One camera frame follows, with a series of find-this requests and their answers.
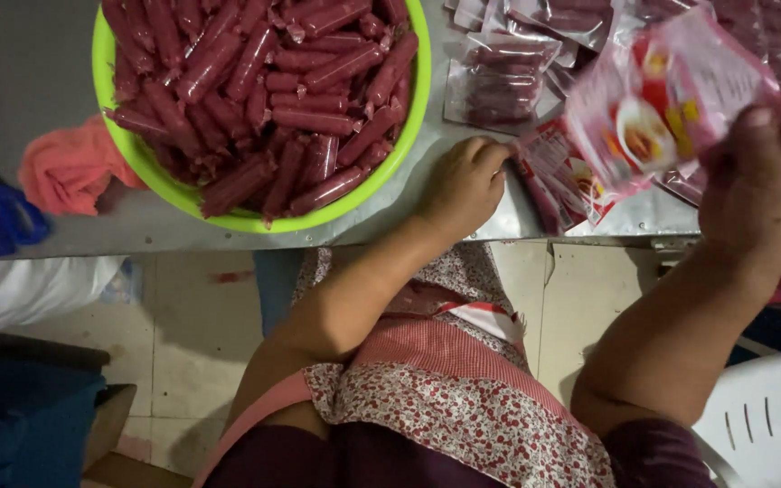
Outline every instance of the towel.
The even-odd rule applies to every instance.
[[[27,200],[57,216],[97,216],[95,203],[112,176],[146,189],[116,149],[100,115],[82,127],[54,130],[32,141],[18,172]]]

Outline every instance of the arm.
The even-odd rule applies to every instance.
[[[574,386],[572,414],[600,436],[639,418],[691,427],[743,329],[781,276],[781,121],[747,111],[708,164],[703,238],[607,329]]]
[[[505,147],[472,138],[439,161],[418,212],[308,290],[258,347],[234,398],[229,424],[294,372],[346,361],[412,275],[493,215],[504,190],[502,174],[494,173],[507,156]],[[264,423],[326,436],[326,426],[307,402],[283,409]]]

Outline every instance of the white floor tile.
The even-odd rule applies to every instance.
[[[262,339],[252,254],[165,253],[157,264],[153,417],[224,419]]]
[[[491,242],[490,248],[505,293],[517,313],[523,314],[526,323],[523,336],[526,359],[533,376],[538,378],[547,242]]]
[[[224,427],[224,420],[215,418],[153,418],[151,464],[193,478]]]
[[[554,245],[544,288],[538,381],[568,405],[588,351],[626,307],[656,282],[655,251]]]
[[[142,256],[144,296],[151,294],[146,276],[155,272],[155,259]],[[102,374],[108,383],[137,385],[131,415],[148,417],[153,392],[153,317],[143,305],[91,303],[66,315],[37,324],[5,330],[26,337],[42,338],[72,346],[103,349],[110,364]]]
[[[150,417],[129,417],[114,451],[132,460],[149,463],[153,452],[152,421]]]

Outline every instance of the woman's left hand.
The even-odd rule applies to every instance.
[[[435,227],[451,246],[493,217],[505,192],[502,163],[508,148],[487,137],[458,142],[442,156],[415,215]]]

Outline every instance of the white plastic chair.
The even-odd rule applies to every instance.
[[[728,488],[781,488],[781,354],[726,368],[692,430]]]

